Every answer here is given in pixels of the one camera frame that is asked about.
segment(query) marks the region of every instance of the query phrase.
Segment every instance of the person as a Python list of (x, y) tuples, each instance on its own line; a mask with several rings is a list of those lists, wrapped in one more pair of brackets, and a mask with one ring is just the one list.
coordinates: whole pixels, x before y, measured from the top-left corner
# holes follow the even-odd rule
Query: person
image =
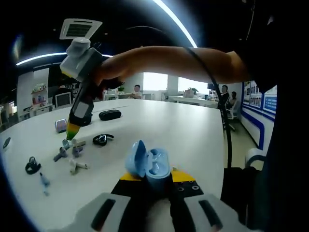
[(70, 89), (67, 89), (65, 86), (59, 86), (57, 91), (53, 95), (53, 105), (56, 106), (56, 95), (61, 93), (71, 93), (71, 102), (73, 102), (73, 92)]
[[(284, 38), (285, 30), (281, 29), (280, 21), (273, 15), (276, 12), (273, 6), (259, 9), (261, 14), (257, 18), (256, 31), (252, 29), (248, 39), (243, 40), (243, 44), (234, 51), (222, 52), (210, 48), (192, 48), (192, 51), (207, 65), (218, 84), (254, 80), (263, 93), (277, 85), (276, 119), (266, 161), (259, 178), (250, 180), (248, 184), (255, 184), (252, 198), (253, 203), (258, 204), (258, 212), (254, 214), (256, 228), (265, 231), (296, 231), (295, 227), (305, 225), (297, 219), (302, 214), (297, 208), (300, 205), (299, 198), (292, 196), (300, 193), (303, 184), (300, 169), (296, 168), (299, 158), (293, 156), (290, 149), (291, 123), (286, 122), (290, 121), (292, 111), (287, 111), (285, 105), (289, 101), (286, 93), (290, 87), (283, 78), (295, 67), (287, 55), (288, 49), (283, 49), (279, 43)], [(119, 77), (124, 81), (141, 72), (166, 73), (211, 82), (208, 73), (186, 49), (164, 46), (136, 48), (109, 58), (92, 73), (92, 78), (99, 85), (104, 79)], [(287, 225), (293, 225), (292, 229), (289, 230)]]
[(226, 104), (228, 98), (230, 97), (230, 94), (228, 93), (227, 90), (228, 90), (227, 85), (223, 85), (222, 88), (221, 88), (222, 101), (219, 101), (218, 109), (222, 109), (222, 107)]
[(134, 92), (129, 95), (131, 99), (141, 99), (140, 85), (134, 86)]
[(236, 99), (236, 92), (233, 91), (232, 92), (232, 97), (229, 98), (228, 102), (226, 103), (226, 108), (227, 109), (231, 109), (233, 107), (233, 105), (235, 104), (236, 100), (237, 100)]

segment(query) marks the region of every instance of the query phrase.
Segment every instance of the forearm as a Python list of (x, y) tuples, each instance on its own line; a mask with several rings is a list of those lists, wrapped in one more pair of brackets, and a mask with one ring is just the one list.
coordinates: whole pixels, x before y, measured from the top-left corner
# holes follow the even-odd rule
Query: forearm
[[(224, 53), (209, 48), (192, 50), (207, 65), (217, 83), (229, 84), (248, 79), (246, 68), (236, 53)], [(138, 72), (166, 73), (195, 81), (211, 82), (200, 63), (182, 47), (150, 46), (130, 52), (137, 56), (134, 66)]]

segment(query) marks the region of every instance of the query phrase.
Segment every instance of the black cable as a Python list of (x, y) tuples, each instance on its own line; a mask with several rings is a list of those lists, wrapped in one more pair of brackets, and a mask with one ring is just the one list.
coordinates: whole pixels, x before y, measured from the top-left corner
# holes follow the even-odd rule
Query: black cable
[[(184, 47), (184, 49), (186, 49), (200, 63), (200, 65), (206, 71), (206, 73), (211, 78), (211, 81), (212, 81), (212, 83), (213, 83), (213, 85), (216, 89), (216, 92), (217, 92), (218, 98), (219, 98), (219, 102), (223, 102), (222, 95), (221, 95), (220, 90), (219, 90), (219, 86), (218, 86), (216, 80), (213, 78), (213, 76), (212, 76), (210, 70), (208, 69), (208, 67), (206, 66), (206, 64), (190, 48)], [(226, 113), (225, 107), (222, 107), (222, 113), (223, 113), (223, 120), (224, 120), (224, 123), (225, 123), (225, 131), (226, 131), (226, 138), (227, 138), (227, 168), (231, 168), (232, 167), (232, 138), (231, 138), (231, 129), (230, 129), (230, 126), (228, 124), (227, 113)]]

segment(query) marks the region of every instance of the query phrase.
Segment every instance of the window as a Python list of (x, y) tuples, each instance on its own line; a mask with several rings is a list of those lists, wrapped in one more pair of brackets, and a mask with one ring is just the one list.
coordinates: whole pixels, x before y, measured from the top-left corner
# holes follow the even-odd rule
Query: window
[(207, 88), (207, 83), (192, 81), (186, 78), (179, 77), (178, 78), (178, 91), (185, 91), (188, 88), (196, 88), (199, 93), (209, 94), (209, 89)]
[(168, 75), (154, 72), (144, 72), (143, 90), (166, 90)]

